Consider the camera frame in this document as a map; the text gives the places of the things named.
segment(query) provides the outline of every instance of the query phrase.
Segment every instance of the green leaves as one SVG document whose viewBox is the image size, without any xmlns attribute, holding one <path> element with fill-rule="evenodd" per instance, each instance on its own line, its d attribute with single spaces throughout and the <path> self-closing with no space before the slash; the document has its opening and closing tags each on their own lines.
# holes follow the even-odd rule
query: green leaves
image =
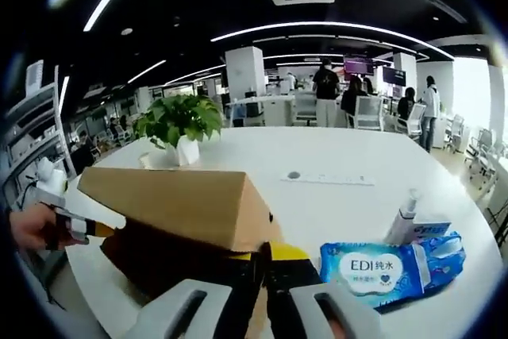
<svg viewBox="0 0 508 339">
<path fill-rule="evenodd" d="M 220 133 L 222 118 L 210 98 L 178 94 L 155 101 L 134 126 L 137 137 L 149 137 L 156 147 L 164 148 L 162 141 L 176 148 L 184 134 L 202 141 L 205 135 L 210 139 L 214 131 Z"/>
</svg>

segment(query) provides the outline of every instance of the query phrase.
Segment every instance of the round table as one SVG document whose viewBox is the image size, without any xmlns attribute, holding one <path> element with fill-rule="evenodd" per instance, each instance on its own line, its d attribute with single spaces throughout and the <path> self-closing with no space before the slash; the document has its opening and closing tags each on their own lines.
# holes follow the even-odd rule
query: round table
<svg viewBox="0 0 508 339">
<path fill-rule="evenodd" d="M 134 141 L 96 166 L 140 168 L 138 158 L 156 151 L 147 140 Z M 441 293 L 383 314 L 389 338 L 458 337 L 482 310 L 502 270 L 492 232 L 458 178 L 401 134 L 354 129 L 253 127 L 223 129 L 221 137 L 200 144 L 201 158 L 191 167 L 245 171 L 279 219 L 287 243 L 313 260 L 325 242 L 383 239 L 410 187 L 423 195 L 419 208 L 445 214 L 463 238 L 463 272 Z M 375 186 L 292 183 L 291 171 L 363 175 Z M 112 226 L 125 219 L 77 191 L 70 184 L 67 207 L 75 214 Z M 99 245 L 67 248 L 68 259 L 84 298 L 111 337 L 120 337 L 136 321 L 144 301 Z M 264 337 L 271 337 L 269 329 Z"/>
</svg>

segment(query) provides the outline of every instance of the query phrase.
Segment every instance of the power strip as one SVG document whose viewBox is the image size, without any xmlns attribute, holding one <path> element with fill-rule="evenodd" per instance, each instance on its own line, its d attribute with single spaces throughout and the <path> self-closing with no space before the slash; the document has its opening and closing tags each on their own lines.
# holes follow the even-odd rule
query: power strip
<svg viewBox="0 0 508 339">
<path fill-rule="evenodd" d="M 297 183 L 323 183 L 323 184 L 342 184 L 348 186 L 375 186 L 373 179 L 366 176 L 344 176 L 344 175 L 327 175 L 327 174 L 311 174 L 301 173 L 298 171 L 289 172 L 281 178 L 285 182 Z"/>
</svg>

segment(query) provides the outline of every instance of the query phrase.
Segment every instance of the white flower pot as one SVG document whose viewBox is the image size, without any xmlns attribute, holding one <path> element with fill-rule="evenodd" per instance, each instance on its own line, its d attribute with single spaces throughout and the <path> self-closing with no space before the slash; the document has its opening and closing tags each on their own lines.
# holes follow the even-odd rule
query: white flower pot
<svg viewBox="0 0 508 339">
<path fill-rule="evenodd" d="M 169 155 L 175 154 L 176 162 L 179 166 L 193 164 L 199 159 L 198 141 L 191 141 L 187 135 L 180 137 L 176 149 L 170 144 L 166 144 L 166 150 Z"/>
</svg>

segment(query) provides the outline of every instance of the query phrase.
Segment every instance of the cardboard box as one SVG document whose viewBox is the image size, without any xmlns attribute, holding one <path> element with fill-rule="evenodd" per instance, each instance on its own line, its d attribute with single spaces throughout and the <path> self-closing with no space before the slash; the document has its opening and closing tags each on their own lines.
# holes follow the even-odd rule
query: cardboard box
<svg viewBox="0 0 508 339">
<path fill-rule="evenodd" d="M 246 328 L 235 322 L 220 325 L 246 330 L 248 339 L 260 337 L 267 321 L 262 279 L 227 279 L 252 273 L 225 257 L 257 252 L 264 242 L 283 237 L 245 173 L 86 168 L 78 189 L 126 217 L 125 228 L 105 239 L 101 249 L 142 292 L 143 302 L 183 279 L 228 284 L 245 301 L 235 315 L 250 320 Z M 255 265 L 252 270 L 259 272 Z"/>
<path fill-rule="evenodd" d="M 233 252 L 256 252 L 270 230 L 244 172 L 86 168 L 78 189 L 127 218 Z"/>
</svg>

